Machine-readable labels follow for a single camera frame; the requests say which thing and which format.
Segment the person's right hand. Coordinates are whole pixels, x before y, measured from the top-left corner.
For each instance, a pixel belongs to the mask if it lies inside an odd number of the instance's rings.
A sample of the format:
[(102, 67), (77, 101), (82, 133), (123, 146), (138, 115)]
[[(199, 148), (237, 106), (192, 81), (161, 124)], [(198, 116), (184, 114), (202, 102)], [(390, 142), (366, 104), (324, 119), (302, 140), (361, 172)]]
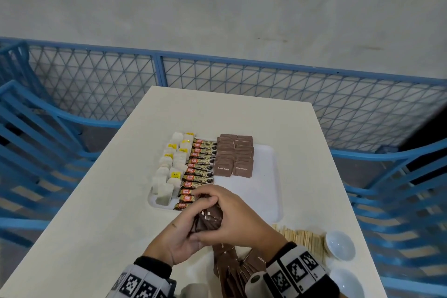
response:
[(237, 194), (219, 185), (205, 185), (192, 191), (194, 196), (216, 196), (223, 212), (219, 229), (226, 229), (226, 244), (258, 250), (269, 261), (288, 241), (267, 224)]

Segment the person's left hand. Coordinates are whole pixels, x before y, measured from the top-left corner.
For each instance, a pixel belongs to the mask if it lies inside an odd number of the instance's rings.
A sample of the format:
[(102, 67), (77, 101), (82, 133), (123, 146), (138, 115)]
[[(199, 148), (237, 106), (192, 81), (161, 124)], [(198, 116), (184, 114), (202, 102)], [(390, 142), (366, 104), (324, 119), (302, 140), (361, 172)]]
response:
[[(204, 200), (204, 210), (215, 205), (216, 196), (201, 198)], [(169, 265), (178, 265), (187, 261), (193, 254), (204, 246), (189, 240), (190, 230), (185, 229), (185, 209), (174, 218), (147, 246), (143, 256), (153, 257)]]

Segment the bunch of brown sachets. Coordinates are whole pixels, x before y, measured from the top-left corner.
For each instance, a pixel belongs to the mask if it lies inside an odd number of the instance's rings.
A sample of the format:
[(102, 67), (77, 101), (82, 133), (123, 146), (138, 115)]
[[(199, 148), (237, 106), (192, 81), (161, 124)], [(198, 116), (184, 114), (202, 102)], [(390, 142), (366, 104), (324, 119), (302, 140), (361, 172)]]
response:
[(188, 236), (202, 231), (213, 231), (221, 227), (223, 212), (218, 203), (195, 215)]

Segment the person's right forearm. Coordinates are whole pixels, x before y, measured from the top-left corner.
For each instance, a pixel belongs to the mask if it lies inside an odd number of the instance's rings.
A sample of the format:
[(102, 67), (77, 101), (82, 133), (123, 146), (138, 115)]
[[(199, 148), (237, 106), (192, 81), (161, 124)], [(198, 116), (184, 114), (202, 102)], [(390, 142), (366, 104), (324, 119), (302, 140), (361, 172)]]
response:
[(275, 261), (278, 261), (282, 256), (287, 254), (289, 251), (295, 249), (297, 244), (294, 242), (288, 242), (284, 244), (275, 254), (274, 256), (266, 262), (266, 268), (270, 267)]

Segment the loose pile of brown packets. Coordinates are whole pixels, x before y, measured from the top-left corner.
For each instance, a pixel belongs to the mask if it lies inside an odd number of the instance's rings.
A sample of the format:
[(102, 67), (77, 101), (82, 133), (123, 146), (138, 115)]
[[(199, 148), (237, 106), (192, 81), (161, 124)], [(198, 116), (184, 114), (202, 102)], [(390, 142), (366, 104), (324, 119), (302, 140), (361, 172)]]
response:
[(265, 272), (266, 261), (256, 249), (242, 258), (230, 244), (215, 244), (213, 271), (219, 278), (223, 298), (248, 298), (245, 285), (254, 273)]

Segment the group of white tea bags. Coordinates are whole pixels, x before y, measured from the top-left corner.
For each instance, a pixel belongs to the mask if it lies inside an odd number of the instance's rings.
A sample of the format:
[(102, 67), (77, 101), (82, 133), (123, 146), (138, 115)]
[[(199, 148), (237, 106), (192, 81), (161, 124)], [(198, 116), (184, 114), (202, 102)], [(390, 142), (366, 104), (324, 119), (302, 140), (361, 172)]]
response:
[(155, 159), (156, 169), (149, 177), (148, 203), (152, 207), (170, 210), (180, 202), (183, 176), (195, 136), (193, 132), (174, 132), (163, 142)]

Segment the row of coffee stick packets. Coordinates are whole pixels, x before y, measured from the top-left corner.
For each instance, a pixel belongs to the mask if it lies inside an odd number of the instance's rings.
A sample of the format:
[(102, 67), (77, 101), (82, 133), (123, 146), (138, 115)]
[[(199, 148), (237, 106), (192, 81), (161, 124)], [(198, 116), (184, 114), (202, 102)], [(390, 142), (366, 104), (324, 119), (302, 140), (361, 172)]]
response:
[(179, 177), (180, 188), (176, 210), (192, 204), (193, 189), (214, 183), (214, 166), (217, 158), (217, 141), (194, 138), (192, 142), (183, 140), (174, 154), (171, 177)]

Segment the rows of brown sugar packets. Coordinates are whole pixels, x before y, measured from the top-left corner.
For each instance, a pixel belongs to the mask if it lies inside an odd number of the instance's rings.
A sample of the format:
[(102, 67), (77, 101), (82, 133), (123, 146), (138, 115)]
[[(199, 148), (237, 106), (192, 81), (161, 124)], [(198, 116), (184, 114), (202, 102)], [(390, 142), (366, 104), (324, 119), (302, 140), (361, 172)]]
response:
[(251, 178), (254, 169), (254, 140), (249, 135), (221, 134), (217, 138), (213, 175)]

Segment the left wrist marker band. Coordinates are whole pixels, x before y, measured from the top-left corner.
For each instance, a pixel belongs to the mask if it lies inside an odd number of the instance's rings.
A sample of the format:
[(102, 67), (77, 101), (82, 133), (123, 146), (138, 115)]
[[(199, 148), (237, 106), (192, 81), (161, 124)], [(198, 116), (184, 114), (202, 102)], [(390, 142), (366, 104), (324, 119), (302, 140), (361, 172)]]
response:
[(105, 298), (174, 298), (176, 281), (138, 265), (125, 268)]

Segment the wrist marker band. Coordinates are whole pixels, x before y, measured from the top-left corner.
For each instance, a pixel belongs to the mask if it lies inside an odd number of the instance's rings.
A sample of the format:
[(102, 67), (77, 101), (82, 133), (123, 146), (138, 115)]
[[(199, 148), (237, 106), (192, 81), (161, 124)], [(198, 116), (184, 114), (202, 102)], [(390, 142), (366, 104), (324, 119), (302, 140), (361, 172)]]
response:
[(176, 281), (138, 265), (125, 268), (105, 298), (174, 298)]
[(245, 285), (248, 298), (340, 298), (337, 284), (309, 250), (297, 247), (254, 273)]

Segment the pile of wooden stir sticks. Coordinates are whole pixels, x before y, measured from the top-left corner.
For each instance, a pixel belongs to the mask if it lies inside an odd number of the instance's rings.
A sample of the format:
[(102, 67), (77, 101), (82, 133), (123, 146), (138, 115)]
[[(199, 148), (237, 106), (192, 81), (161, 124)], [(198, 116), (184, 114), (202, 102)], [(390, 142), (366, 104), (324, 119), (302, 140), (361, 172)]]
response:
[(306, 247), (317, 261), (326, 265), (327, 252), (325, 251), (324, 238), (322, 235), (308, 230), (293, 230), (277, 224), (273, 224), (272, 227), (274, 230), (282, 234), (288, 242), (294, 242), (297, 245)]

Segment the right wrist marker band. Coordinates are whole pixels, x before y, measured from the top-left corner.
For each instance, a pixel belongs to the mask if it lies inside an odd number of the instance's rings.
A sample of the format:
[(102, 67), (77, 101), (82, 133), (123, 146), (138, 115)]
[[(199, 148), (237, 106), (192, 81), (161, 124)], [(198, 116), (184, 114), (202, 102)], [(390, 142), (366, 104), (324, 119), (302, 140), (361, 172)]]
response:
[(245, 285), (248, 298), (340, 298), (337, 284), (309, 250), (297, 247), (254, 273)]

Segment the white ceramic bowl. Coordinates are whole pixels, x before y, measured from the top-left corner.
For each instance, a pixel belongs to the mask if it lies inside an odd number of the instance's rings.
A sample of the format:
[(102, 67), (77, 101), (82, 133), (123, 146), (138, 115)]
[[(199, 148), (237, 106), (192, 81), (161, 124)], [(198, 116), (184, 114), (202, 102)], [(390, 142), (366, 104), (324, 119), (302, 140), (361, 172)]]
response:
[(325, 249), (339, 261), (351, 261), (356, 255), (352, 239), (341, 231), (330, 231), (325, 235)]
[(329, 277), (337, 284), (340, 293), (345, 298), (365, 298), (365, 292), (360, 281), (348, 269), (333, 269)]

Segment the blue metal mesh fence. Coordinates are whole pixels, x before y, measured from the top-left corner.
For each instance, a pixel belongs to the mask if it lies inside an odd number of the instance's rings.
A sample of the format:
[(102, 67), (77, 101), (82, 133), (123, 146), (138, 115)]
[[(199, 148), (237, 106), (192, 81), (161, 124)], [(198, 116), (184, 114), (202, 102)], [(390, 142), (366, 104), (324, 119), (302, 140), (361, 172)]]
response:
[[(0, 39), (3, 45), (18, 41)], [(25, 42), (31, 67), (57, 107), (85, 118), (125, 120), (151, 86), (165, 86), (311, 103), (334, 149), (411, 149), (447, 136), (445, 79)]]

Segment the blue slatted chair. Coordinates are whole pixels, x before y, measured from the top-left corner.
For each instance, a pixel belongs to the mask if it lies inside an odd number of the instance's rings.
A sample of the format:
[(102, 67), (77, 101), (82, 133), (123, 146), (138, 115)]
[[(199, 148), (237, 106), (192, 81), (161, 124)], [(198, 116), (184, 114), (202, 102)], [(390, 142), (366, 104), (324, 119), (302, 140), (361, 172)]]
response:
[(123, 124), (67, 113), (15, 80), (0, 86), (0, 240), (30, 249), (26, 232), (45, 230), (102, 153), (80, 128)]
[[(18, 82), (43, 101), (57, 107), (53, 98), (31, 67), (29, 46), (25, 41), (5, 45), (0, 42), (0, 87), (11, 80)], [(19, 96), (19, 101), (29, 107), (35, 114), (51, 119), (46, 111), (37, 107), (26, 98)], [(70, 124), (66, 120), (62, 120), (62, 123), (66, 125), (76, 138), (81, 137), (82, 129), (78, 124)]]
[(365, 184), (342, 181), (387, 294), (447, 298), (447, 138), (403, 152), (331, 154), (381, 167)]

